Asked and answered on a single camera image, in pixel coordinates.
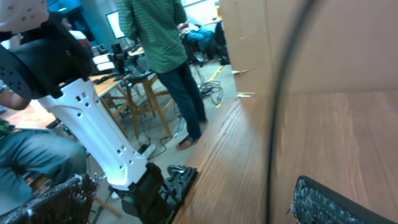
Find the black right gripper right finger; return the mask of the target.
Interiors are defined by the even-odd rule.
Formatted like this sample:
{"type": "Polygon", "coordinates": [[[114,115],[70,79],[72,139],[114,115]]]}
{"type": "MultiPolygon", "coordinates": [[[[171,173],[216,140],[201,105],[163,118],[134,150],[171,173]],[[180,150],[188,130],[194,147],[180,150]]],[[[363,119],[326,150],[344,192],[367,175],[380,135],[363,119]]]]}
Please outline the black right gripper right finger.
{"type": "Polygon", "coordinates": [[[301,175],[289,209],[297,223],[394,224],[321,183],[301,175]]]}

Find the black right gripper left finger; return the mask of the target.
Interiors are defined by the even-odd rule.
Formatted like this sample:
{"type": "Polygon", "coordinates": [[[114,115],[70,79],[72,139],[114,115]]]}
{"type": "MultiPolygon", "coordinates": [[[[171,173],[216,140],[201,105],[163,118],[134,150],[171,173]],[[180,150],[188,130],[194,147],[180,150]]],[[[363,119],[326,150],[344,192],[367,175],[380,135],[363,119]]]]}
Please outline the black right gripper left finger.
{"type": "Polygon", "coordinates": [[[1,224],[84,224],[104,175],[76,174],[35,196],[20,207],[1,215],[1,224]]]}

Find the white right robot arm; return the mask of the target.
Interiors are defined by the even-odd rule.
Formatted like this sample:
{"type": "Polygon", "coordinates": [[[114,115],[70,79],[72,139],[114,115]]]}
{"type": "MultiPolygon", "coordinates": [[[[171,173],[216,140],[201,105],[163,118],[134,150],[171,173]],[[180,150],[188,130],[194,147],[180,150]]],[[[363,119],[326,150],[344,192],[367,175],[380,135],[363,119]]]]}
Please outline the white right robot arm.
{"type": "MultiPolygon", "coordinates": [[[[12,91],[39,103],[64,122],[105,171],[108,182],[122,193],[127,211],[143,223],[165,223],[177,209],[193,177],[179,196],[170,191],[157,166],[129,149],[127,139],[106,112],[89,76],[90,59],[81,44],[60,22],[50,17],[47,1],[1,1],[1,41],[28,32],[33,38],[14,50],[1,45],[1,79],[12,91]]],[[[267,222],[274,161],[279,98],[297,40],[316,1],[304,1],[293,26],[277,76],[267,155],[267,222]]],[[[306,176],[294,192],[293,212],[304,223],[394,223],[306,176]]]]}

